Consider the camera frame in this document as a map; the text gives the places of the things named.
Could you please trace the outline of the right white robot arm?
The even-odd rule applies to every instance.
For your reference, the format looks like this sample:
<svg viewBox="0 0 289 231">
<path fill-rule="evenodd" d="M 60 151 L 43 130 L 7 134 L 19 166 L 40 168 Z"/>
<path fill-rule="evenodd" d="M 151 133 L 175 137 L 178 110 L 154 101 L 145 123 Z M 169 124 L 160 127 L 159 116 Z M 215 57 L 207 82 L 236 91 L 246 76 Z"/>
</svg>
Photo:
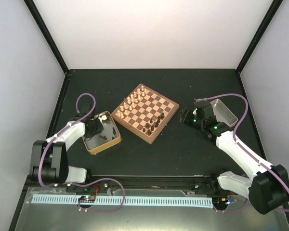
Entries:
<svg viewBox="0 0 289 231">
<path fill-rule="evenodd" d="M 282 165 L 274 166 L 257 155 L 240 140 L 225 122 L 218 121 L 212 104 L 198 100 L 193 110 L 183 109 L 180 122 L 199 131 L 202 137 L 231 157 L 244 171 L 245 177 L 231 171 L 210 180 L 210 190 L 224 190 L 245 197 L 260 214 L 280 208 L 289 202 L 288 172 Z"/>
</svg>

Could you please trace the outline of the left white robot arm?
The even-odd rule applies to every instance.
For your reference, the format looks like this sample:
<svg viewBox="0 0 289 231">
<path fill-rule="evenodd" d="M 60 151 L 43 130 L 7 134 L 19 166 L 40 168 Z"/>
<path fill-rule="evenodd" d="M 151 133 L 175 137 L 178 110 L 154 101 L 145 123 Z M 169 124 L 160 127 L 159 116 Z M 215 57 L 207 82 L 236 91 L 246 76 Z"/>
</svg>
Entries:
<svg viewBox="0 0 289 231">
<path fill-rule="evenodd" d="M 67 151 L 78 139 L 88 141 L 104 130 L 94 111 L 95 106 L 86 114 L 78 111 L 78 116 L 59 132 L 46 140 L 33 143 L 29 170 L 33 181 L 43 187 L 47 183 L 76 183 L 83 192 L 89 192 L 93 188 L 94 181 L 87 176 L 86 169 L 69 165 Z"/>
</svg>

